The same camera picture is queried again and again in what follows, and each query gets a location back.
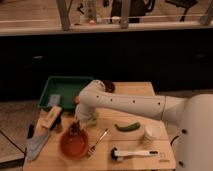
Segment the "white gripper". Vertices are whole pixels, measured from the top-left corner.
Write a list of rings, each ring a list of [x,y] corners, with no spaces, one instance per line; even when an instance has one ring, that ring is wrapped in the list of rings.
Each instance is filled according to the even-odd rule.
[[[88,121],[92,118],[96,111],[93,108],[85,106],[77,106],[75,109],[75,119],[83,126],[89,126]]]

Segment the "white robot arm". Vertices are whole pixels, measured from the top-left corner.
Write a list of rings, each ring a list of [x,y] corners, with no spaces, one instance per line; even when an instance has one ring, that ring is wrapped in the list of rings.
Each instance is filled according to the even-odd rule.
[[[176,171],[213,171],[213,94],[191,98],[109,93],[100,80],[79,93],[75,117],[88,122],[97,108],[162,120],[180,130]]]

